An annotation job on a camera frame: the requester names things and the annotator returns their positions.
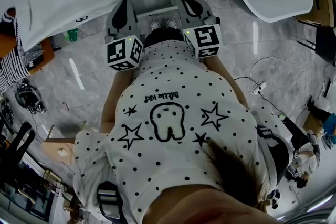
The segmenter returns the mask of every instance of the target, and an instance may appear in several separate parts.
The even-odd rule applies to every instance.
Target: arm
[[[224,65],[222,64],[221,60],[217,56],[207,57],[204,59],[205,65],[213,72],[221,75],[226,81],[231,85],[232,89],[234,90],[238,101],[248,109],[248,104],[245,99],[243,92],[241,91],[238,84],[235,82],[233,77],[230,73],[226,70]]]
[[[298,154],[300,155],[308,155],[309,157],[315,156],[313,151],[299,151]]]
[[[118,72],[114,78],[112,88],[109,95],[107,96],[103,113],[101,116],[101,133],[110,133],[114,127],[115,108],[117,106],[118,100],[124,90],[130,85],[133,76],[133,69],[123,72]]]

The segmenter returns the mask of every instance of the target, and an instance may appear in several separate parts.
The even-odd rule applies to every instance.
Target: electrical outlet
[[[254,87],[252,88],[252,93],[254,95],[258,95],[258,92],[262,92],[262,90],[266,88],[266,82],[260,82],[258,83],[258,85],[254,85]]]

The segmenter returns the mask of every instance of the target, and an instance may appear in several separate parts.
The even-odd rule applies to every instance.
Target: tooth graphic
[[[158,104],[152,108],[150,119],[154,126],[155,136],[161,142],[181,140],[185,135],[183,126],[184,109],[173,102]]]

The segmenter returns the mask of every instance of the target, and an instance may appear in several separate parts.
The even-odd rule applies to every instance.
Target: black strap
[[[99,209],[104,217],[115,224],[127,224],[122,212],[123,201],[115,184],[105,181],[98,186]]]

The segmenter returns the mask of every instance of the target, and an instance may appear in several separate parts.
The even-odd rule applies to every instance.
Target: black and white marker cube
[[[184,40],[197,59],[217,55],[223,46],[220,25],[203,25],[183,30]]]
[[[107,64],[116,71],[139,66],[143,44],[136,35],[114,40],[106,44]]]

